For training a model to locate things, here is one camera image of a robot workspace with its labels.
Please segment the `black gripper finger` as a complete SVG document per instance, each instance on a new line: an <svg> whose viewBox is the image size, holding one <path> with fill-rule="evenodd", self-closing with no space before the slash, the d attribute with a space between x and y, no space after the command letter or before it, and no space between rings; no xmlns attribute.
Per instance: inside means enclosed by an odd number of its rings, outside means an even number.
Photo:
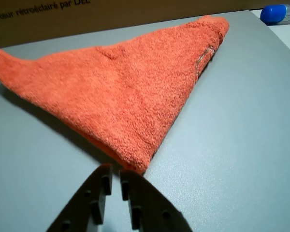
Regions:
<svg viewBox="0 0 290 232"><path fill-rule="evenodd" d="M112 192L112 165L102 164L85 180L47 229L96 232L103 224L106 197Z"/></svg>
<svg viewBox="0 0 290 232"><path fill-rule="evenodd" d="M131 227L138 232L190 232L180 211L143 176L120 171L122 199L128 202Z"/></svg>

